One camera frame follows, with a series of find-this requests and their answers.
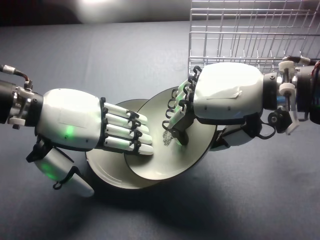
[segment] table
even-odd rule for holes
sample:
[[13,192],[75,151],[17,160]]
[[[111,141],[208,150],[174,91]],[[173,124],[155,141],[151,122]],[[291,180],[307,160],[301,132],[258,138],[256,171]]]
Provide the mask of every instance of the table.
[[[0,63],[25,72],[40,94],[72,88],[112,104],[149,99],[185,80],[188,33],[188,22],[3,27]],[[66,151],[96,189],[83,199],[53,190],[27,163],[32,128],[1,125],[0,239],[319,239],[319,133],[308,121],[291,136],[209,152],[144,190],[108,186],[83,152]]]

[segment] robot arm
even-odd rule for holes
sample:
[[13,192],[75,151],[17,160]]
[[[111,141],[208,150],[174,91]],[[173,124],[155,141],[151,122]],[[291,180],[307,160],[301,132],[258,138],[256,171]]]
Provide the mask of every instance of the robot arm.
[[[295,68],[294,63],[307,66]],[[254,137],[268,139],[275,132],[289,135],[301,121],[298,111],[305,112],[304,120],[309,112],[313,122],[319,118],[312,100],[317,100],[319,63],[309,58],[286,57],[279,64],[279,72],[267,74],[236,62],[215,63],[203,69],[196,66],[193,71],[194,75],[172,92],[168,120],[162,124],[181,145],[188,144],[185,130],[195,119],[202,124],[227,125],[213,145],[218,150],[242,145]],[[268,123],[260,119],[263,109],[274,111]],[[273,133],[261,135],[263,124],[273,127]]]
[[35,127],[38,140],[26,158],[56,183],[89,197],[94,191],[79,169],[59,148],[74,151],[102,149],[117,153],[152,155],[152,137],[145,116],[75,89],[53,89],[43,96],[21,71],[0,65],[0,72],[23,77],[24,86],[0,80],[0,123]]

